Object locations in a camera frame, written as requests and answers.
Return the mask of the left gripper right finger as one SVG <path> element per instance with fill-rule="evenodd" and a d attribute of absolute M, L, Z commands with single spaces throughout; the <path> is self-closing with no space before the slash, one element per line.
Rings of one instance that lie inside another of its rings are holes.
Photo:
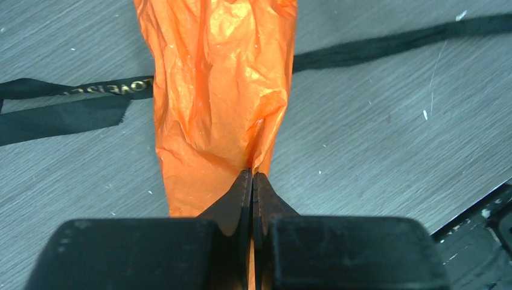
<path fill-rule="evenodd" d="M 392 216 L 301 216 L 257 173 L 255 289 L 450 289 L 433 238 Z"/>

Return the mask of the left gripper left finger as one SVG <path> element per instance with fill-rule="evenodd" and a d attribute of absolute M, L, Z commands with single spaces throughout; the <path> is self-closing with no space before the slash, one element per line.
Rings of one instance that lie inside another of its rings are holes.
<path fill-rule="evenodd" d="M 248 289 L 252 172 L 197 217 L 73 219 L 26 289 Z"/>

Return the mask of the orange flower bouquet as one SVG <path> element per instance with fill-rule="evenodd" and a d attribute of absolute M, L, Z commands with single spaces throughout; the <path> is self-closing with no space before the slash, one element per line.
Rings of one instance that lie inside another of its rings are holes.
<path fill-rule="evenodd" d="M 269 173 L 289 102 L 296 1 L 135 1 L 155 61 L 169 214 L 195 217 L 244 169 Z"/>

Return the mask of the black ribbon gold lettering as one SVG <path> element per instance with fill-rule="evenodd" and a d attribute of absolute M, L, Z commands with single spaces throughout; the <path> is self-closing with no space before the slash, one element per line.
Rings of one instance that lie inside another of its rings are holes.
<path fill-rule="evenodd" d="M 346 68 L 460 37 L 511 32 L 511 13 L 463 18 L 382 37 L 339 43 L 295 55 L 293 73 Z M 78 86 L 21 78 L 1 84 L 1 101 L 99 93 L 100 97 L 69 101 L 1 114 L 1 145 L 117 126 L 133 100 L 153 97 L 153 79 L 137 76 Z"/>

